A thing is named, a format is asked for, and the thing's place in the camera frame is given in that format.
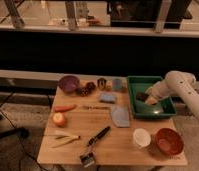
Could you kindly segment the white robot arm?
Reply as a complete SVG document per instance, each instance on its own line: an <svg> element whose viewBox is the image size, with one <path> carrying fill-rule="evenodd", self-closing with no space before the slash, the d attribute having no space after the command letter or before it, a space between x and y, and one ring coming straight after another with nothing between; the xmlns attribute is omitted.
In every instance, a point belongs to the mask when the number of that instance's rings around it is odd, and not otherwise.
<svg viewBox="0 0 199 171"><path fill-rule="evenodd" d="M146 104L153 105L177 94L199 121L199 93L193 88L196 78L193 74L181 71L170 71L162 81L158 81L146 90Z"/></svg>

